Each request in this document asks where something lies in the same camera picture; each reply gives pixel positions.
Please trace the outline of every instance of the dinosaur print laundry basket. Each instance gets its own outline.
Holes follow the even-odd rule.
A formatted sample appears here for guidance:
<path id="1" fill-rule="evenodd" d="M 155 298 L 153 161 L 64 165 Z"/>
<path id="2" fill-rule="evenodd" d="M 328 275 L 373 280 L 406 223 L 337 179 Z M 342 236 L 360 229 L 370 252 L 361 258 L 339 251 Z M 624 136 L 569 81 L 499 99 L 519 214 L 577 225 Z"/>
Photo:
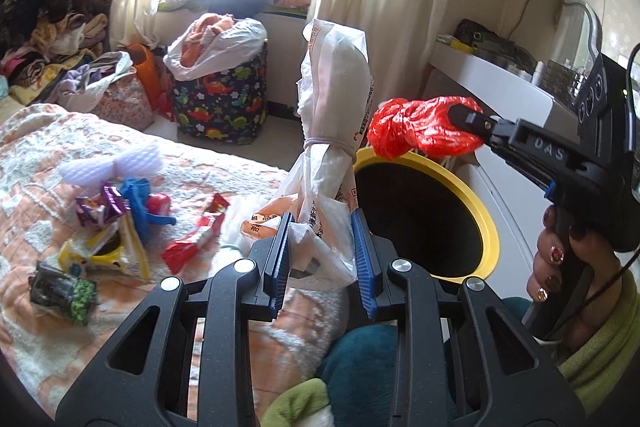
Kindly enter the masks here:
<path id="1" fill-rule="evenodd" d="M 195 137 L 247 145 L 267 118 L 267 44 L 232 70 L 177 81 L 169 94 L 180 130 Z"/>

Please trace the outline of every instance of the green fleece garment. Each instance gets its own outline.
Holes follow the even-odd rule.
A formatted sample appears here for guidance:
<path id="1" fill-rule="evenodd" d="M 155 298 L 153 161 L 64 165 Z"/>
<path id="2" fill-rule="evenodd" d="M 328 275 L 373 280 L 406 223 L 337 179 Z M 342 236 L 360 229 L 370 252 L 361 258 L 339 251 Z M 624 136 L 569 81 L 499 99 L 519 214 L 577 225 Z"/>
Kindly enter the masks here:
<path id="1" fill-rule="evenodd" d="M 329 405 L 326 385 L 312 378 L 282 393 L 265 411 L 262 427 L 290 427 Z"/>
<path id="2" fill-rule="evenodd" d="M 587 415 L 602 404 L 640 347 L 640 297 L 633 276 L 622 277 L 622 293 L 603 327 L 559 366 Z"/>

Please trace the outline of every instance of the blue trigger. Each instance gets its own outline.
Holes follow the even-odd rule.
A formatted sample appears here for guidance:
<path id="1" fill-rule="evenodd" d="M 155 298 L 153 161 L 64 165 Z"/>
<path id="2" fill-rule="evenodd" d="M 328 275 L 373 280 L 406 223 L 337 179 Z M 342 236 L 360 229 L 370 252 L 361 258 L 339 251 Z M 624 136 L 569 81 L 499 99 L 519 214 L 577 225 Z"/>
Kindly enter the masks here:
<path id="1" fill-rule="evenodd" d="M 556 180 L 551 181 L 549 186 L 546 188 L 545 199 L 550 200 L 553 195 L 554 189 L 556 188 Z"/>

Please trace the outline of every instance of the white bottle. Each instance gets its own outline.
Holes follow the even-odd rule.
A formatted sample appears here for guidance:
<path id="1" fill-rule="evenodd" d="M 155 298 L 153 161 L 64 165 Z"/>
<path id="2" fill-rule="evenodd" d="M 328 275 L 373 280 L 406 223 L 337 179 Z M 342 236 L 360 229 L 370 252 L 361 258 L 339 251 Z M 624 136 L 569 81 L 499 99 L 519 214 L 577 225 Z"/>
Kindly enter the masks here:
<path id="1" fill-rule="evenodd" d="M 540 87 L 542 84 L 542 75 L 545 74 L 546 66 L 544 62 L 539 62 L 536 66 L 536 70 L 533 72 L 533 77 L 531 79 L 531 84 L 536 87 Z"/>

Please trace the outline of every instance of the black cable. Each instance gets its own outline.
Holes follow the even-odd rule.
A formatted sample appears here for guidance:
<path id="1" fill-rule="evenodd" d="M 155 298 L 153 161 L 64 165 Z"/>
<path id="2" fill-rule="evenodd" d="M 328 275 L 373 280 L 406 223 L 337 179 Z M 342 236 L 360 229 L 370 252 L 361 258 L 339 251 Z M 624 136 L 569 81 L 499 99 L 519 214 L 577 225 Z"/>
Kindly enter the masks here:
<path id="1" fill-rule="evenodd" d="M 635 60 L 636 55 L 638 54 L 638 52 L 640 52 L 640 42 L 638 42 L 638 44 L 636 44 L 636 46 L 631 51 L 631 54 L 629 55 L 629 62 L 626 65 L 626 86 L 627 86 L 627 89 L 631 89 L 631 85 L 632 85 L 631 84 L 631 71 L 633 69 L 634 60 Z M 627 97 L 631 97 L 631 99 L 633 100 L 633 94 L 631 92 L 627 93 Z M 595 299 L 599 298 L 601 295 L 603 295 L 604 292 L 609 290 L 616 283 L 616 281 L 618 281 L 623 276 L 625 271 L 627 271 L 631 267 L 631 265 L 636 261 L 636 259 L 638 259 L 638 257 L 640 257 L 640 246 L 638 246 L 636 248 L 636 251 L 634 252 L 633 256 L 631 257 L 631 259 L 629 259 L 629 261 L 625 264 L 625 266 L 623 266 L 618 273 L 616 273 L 611 279 L 609 279 L 607 281 L 607 283 L 602 286 L 602 288 L 600 288 L 598 291 L 596 291 L 596 293 L 594 293 L 585 302 L 583 302 L 583 304 L 581 304 L 574 313 L 572 313 L 567 318 L 565 318 L 564 321 L 558 323 L 556 325 L 556 327 L 553 328 L 551 330 L 551 332 L 549 333 L 549 337 L 552 337 L 555 333 L 557 333 L 559 330 L 561 330 L 570 321 L 574 320 L 574 318 L 577 317 L 578 315 L 580 315 L 587 308 L 587 306 L 590 306 L 590 304 Z"/>

